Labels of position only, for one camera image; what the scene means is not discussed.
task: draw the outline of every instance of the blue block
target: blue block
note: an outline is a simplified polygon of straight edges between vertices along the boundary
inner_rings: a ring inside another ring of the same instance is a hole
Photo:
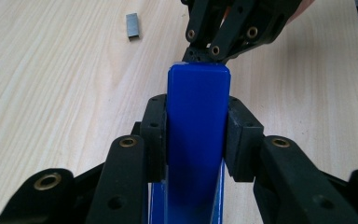
[[[230,73],[218,63],[168,74],[168,223],[210,223],[226,134]]]

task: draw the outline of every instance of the small metal block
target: small metal block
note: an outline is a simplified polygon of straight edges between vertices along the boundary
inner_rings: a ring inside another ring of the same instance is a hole
[[[129,39],[139,37],[138,15],[136,13],[126,15],[127,36]]]

